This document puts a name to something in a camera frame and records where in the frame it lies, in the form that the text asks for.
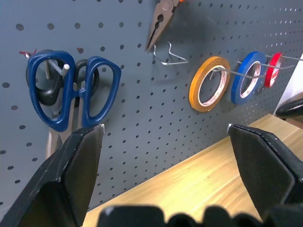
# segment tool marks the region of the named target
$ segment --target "plier jaw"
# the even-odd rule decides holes
[[[146,51],[149,51],[156,43],[166,26],[174,16],[174,11],[180,0],[161,0],[153,15],[150,33],[148,35]]]

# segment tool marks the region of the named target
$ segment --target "scissors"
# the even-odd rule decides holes
[[[48,117],[43,112],[36,87],[37,68],[39,64],[49,59],[55,59],[58,64],[63,62],[63,64],[67,64],[70,67],[64,78],[61,77],[62,83],[58,83],[63,84],[63,89],[60,89],[62,88],[61,85],[53,87],[60,87],[58,93],[56,92],[57,95],[54,103],[55,105],[60,106],[60,114],[57,114],[52,118]],[[96,78],[99,78],[96,71],[101,65],[107,65],[111,68],[113,72],[113,82],[104,107],[96,116],[92,117],[90,116],[89,108],[90,98],[94,90],[93,78],[95,78],[94,81],[97,81]],[[84,81],[79,82],[79,70],[84,66],[86,66],[85,79]],[[67,52],[45,51],[29,57],[27,74],[29,93],[33,107],[41,120],[50,127],[46,148],[46,157],[49,157],[56,151],[59,139],[64,143],[68,136],[73,132],[74,127],[72,126],[72,122],[76,98],[79,98],[78,125],[76,128],[88,128],[100,124],[114,103],[121,78],[121,69],[111,61],[98,56],[90,57],[87,61],[81,60],[80,62],[75,63],[73,57]],[[60,99],[60,91],[63,93],[62,100]]]
[[[53,50],[44,50],[42,52],[52,52]],[[61,69],[64,66],[64,62],[62,60],[56,59],[58,67]],[[59,103],[60,101],[58,100],[59,92],[60,89],[63,88],[63,79],[62,76],[58,71],[56,71],[53,67],[53,64],[51,64],[51,61],[45,61],[45,73],[46,73],[46,78],[51,80],[53,84],[51,86],[48,86],[45,89],[40,89],[36,86],[36,93],[39,99],[39,102],[43,105],[46,106],[52,106],[52,113],[56,115],[56,113],[59,113],[59,110],[56,109],[58,108],[58,105],[56,103]],[[82,82],[81,80],[78,80],[79,76],[79,71],[82,67],[87,65],[87,60],[79,60],[75,64],[75,75],[74,75],[74,81],[76,83]],[[28,79],[28,71],[26,70],[26,81],[27,85],[29,86],[29,79]],[[95,70],[94,72],[94,78],[93,78],[93,90],[91,96],[93,96],[98,88],[99,84],[99,71],[98,69]],[[75,107],[79,106],[79,98],[76,98],[75,101]]]

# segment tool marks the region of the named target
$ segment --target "tape roll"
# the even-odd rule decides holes
[[[211,57],[207,59],[195,74],[189,89],[189,102],[192,108],[200,112],[207,112],[213,109],[216,104],[222,98],[225,90],[227,89],[230,75],[228,72],[221,71],[220,84],[214,93],[214,95],[207,101],[201,102],[200,100],[200,89],[206,76],[211,73],[214,69],[227,69],[231,67],[226,59],[221,57]]]
[[[275,53],[274,56],[272,57],[272,59],[269,62],[269,65],[271,66],[276,66],[276,67],[280,67],[282,64],[282,53]],[[269,67],[267,72],[266,72],[266,76],[265,76],[265,81],[264,81],[264,86],[265,87],[271,87],[273,86],[274,82],[276,81],[278,74],[279,74],[279,69],[274,69]]]
[[[251,52],[243,60],[242,64],[238,69],[238,72],[247,75],[248,71],[253,67],[254,77],[263,75],[264,67],[256,63],[265,64],[266,60],[267,59],[265,54],[261,52]],[[252,79],[247,89],[242,93],[241,89],[244,79],[245,79],[244,77],[237,75],[233,80],[231,100],[236,105],[242,105],[249,100],[250,96],[253,94],[253,91],[256,89],[259,80],[258,78]]]

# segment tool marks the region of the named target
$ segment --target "pegboard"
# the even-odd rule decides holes
[[[35,113],[25,80],[27,62],[19,51],[64,50],[80,60],[98,55],[122,69],[115,103],[104,120],[106,135],[89,209],[133,188],[227,136],[228,123],[248,125],[273,113],[294,68],[280,72],[272,88],[255,90],[244,105],[231,103],[231,80],[218,105],[207,113],[190,107],[188,92],[210,56],[226,58],[237,70],[251,51],[302,54],[300,0],[188,0],[179,3],[157,45],[164,66],[145,52],[156,1],[2,1],[0,5],[0,216],[10,208],[45,159],[48,127]],[[282,64],[297,64],[287,60]],[[99,68],[92,98],[97,113],[108,94],[111,72]],[[206,80],[201,99],[218,86]]]

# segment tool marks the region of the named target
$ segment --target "wooden surface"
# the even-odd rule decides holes
[[[251,126],[274,133],[303,159],[302,129],[270,114]],[[232,215],[247,212],[259,218],[240,178],[229,137],[91,210],[83,226],[96,227],[104,207],[125,204],[159,206],[165,220],[184,212],[201,221],[204,209],[212,204]]]

